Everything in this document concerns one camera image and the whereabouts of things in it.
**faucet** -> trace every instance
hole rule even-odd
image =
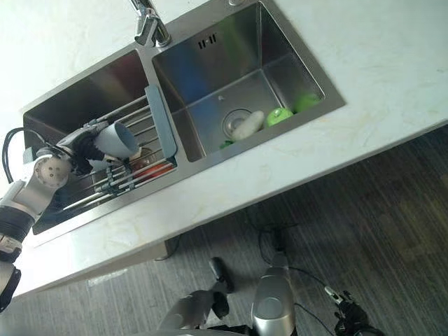
[[[155,11],[151,0],[130,1],[138,15],[135,41],[142,46],[149,41],[152,47],[167,46],[171,42],[171,36]]]

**green apple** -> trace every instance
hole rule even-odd
[[[320,102],[320,98],[317,94],[308,93],[297,98],[294,104],[294,113],[299,113]]]
[[[280,123],[281,121],[288,119],[289,117],[293,116],[293,112],[288,110],[287,108],[276,108],[266,118],[266,125],[273,126],[277,123]]]

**white cup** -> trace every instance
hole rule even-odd
[[[115,122],[103,129],[94,140],[95,146],[104,154],[119,159],[127,159],[139,150],[137,140],[131,131],[120,122]],[[94,171],[103,170],[111,163],[106,161],[89,160]]]

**gray rack handle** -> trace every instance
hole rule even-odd
[[[153,114],[154,125],[159,136],[163,156],[166,159],[172,158],[177,152],[177,145],[168,120],[167,110],[163,104],[162,95],[160,94],[159,88],[154,84],[146,87],[145,93],[149,108]]]

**green fruit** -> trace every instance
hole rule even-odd
[[[288,110],[287,108],[276,108],[266,118],[266,125],[273,126],[277,123],[280,123],[281,121],[288,119],[289,117],[292,117],[293,113]]]
[[[232,145],[233,143],[234,142],[232,140],[226,140],[219,146],[219,149],[224,149],[225,147],[228,147],[228,146]]]
[[[302,112],[320,102],[315,93],[307,93],[297,98],[294,104],[294,113]]]

